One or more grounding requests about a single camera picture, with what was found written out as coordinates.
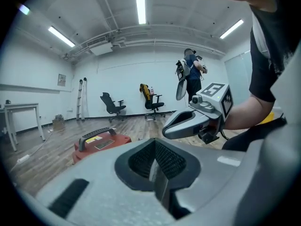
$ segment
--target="office chair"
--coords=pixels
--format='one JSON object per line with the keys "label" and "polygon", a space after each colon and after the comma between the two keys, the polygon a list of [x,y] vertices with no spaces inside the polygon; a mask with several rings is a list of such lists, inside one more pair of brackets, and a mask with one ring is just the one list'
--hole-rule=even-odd
{"label": "office chair", "polygon": [[122,121],[124,120],[124,116],[119,115],[120,111],[126,108],[125,105],[121,105],[123,100],[119,101],[119,106],[115,106],[115,101],[112,101],[109,93],[103,92],[103,96],[100,96],[100,98],[107,106],[107,112],[109,114],[116,114],[116,116],[112,116],[109,118],[109,122],[112,122],[112,120],[114,119],[121,119]]}
{"label": "office chair", "polygon": [[[151,92],[150,90],[148,89],[148,85],[145,85],[145,84],[140,84],[140,89],[139,91],[141,93],[143,93],[144,95],[144,98],[145,98],[145,108],[148,109],[148,110],[152,110],[154,111],[154,113],[150,113],[150,114],[146,114],[145,115],[145,118],[147,119],[147,116],[152,116],[153,117],[153,120],[155,121],[156,120],[156,115],[161,115],[163,117],[165,117],[165,114],[162,114],[162,113],[157,113],[156,111],[158,111],[159,107],[162,107],[164,106],[164,103],[163,102],[160,102],[159,103],[159,98],[160,96],[162,95],[157,95],[157,94],[154,94],[154,95],[151,95]],[[153,97],[156,96],[157,97],[157,102],[156,103],[153,103]]]}

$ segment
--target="ceiling light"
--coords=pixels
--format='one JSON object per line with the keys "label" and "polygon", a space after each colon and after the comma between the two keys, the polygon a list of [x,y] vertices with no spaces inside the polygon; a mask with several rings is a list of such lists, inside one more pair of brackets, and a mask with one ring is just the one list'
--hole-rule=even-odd
{"label": "ceiling light", "polygon": [[60,40],[64,41],[66,44],[68,44],[70,47],[74,47],[75,44],[72,43],[69,39],[67,39],[64,35],[62,35],[58,30],[56,30],[54,27],[50,27],[48,31],[52,32],[56,37],[58,37]]}
{"label": "ceiling light", "polygon": [[29,8],[27,8],[26,6],[24,6],[23,4],[20,5],[19,10],[24,13],[25,15],[27,15],[29,13]]}
{"label": "ceiling light", "polygon": [[136,0],[139,24],[145,24],[145,0]]}
{"label": "ceiling light", "polygon": [[244,23],[244,21],[240,19],[236,24],[234,24],[232,27],[230,27],[220,38],[221,39],[226,38],[230,33],[232,33],[234,30],[236,30],[243,23]]}

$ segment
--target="black pants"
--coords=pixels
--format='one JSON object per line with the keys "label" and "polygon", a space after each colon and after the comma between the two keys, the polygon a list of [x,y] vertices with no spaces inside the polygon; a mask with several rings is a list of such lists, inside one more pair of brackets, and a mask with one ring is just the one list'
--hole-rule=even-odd
{"label": "black pants", "polygon": [[252,141],[264,139],[271,131],[282,127],[285,124],[285,119],[278,118],[265,124],[253,126],[249,130],[239,134],[238,136],[229,139],[224,144],[222,149],[246,152]]}
{"label": "black pants", "polygon": [[201,80],[187,80],[188,103],[200,89],[202,89]]}

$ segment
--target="yellow bin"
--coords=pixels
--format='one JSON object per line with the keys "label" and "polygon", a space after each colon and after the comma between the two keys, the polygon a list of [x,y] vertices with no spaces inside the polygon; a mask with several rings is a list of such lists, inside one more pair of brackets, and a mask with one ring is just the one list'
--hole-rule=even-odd
{"label": "yellow bin", "polygon": [[270,122],[274,120],[274,112],[271,112],[262,122],[260,122],[259,124],[264,124],[267,122]]}

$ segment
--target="white ceiling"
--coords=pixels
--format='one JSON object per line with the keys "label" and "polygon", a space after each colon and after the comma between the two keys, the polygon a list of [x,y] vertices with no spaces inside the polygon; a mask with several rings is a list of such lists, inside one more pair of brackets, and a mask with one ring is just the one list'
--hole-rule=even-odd
{"label": "white ceiling", "polygon": [[[157,43],[222,56],[245,40],[252,26],[248,5],[231,0],[146,0],[146,25],[138,24],[135,0],[28,0],[25,5],[31,12],[19,12],[15,27],[60,56],[67,53],[74,62],[90,55],[89,50],[74,54],[100,35],[121,47]],[[219,39],[239,19],[244,24]],[[50,26],[76,46],[70,48],[53,36]]]}

